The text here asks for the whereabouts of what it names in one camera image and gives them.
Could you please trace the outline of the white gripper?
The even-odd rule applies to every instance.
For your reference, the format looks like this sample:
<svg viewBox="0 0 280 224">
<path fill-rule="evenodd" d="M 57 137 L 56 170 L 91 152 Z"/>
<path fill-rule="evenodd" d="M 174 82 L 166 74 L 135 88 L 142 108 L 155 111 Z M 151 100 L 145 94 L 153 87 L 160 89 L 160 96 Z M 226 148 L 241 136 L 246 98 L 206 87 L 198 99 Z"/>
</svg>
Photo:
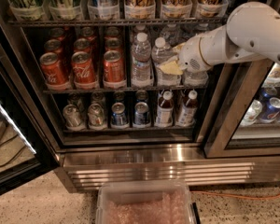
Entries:
<svg viewBox="0 0 280 224">
<path fill-rule="evenodd" d="M 189 39 L 186 43 L 178 44 L 173 47 L 173 51 L 178 54 L 178 64 L 182 68 L 186 68 L 191 73 L 198 73 L 207 71 L 211 66 L 205 61 L 202 49 L 202 38 L 198 35 Z M 180 69 L 176 61 L 161 63 L 159 68 L 167 75 L 182 75 L 183 71 Z"/>
</svg>

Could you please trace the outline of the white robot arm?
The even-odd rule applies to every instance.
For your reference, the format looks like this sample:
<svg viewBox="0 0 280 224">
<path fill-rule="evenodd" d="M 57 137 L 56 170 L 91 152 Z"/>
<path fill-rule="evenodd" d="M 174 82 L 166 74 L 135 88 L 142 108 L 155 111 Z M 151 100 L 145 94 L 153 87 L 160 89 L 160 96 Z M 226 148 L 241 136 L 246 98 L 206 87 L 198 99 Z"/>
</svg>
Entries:
<svg viewBox="0 0 280 224">
<path fill-rule="evenodd" d="M 280 65 L 280 14 L 261 2 L 238 6 L 225 25 L 198 34 L 160 64 L 165 74 L 199 73 L 221 63 L 269 59 Z"/>
</svg>

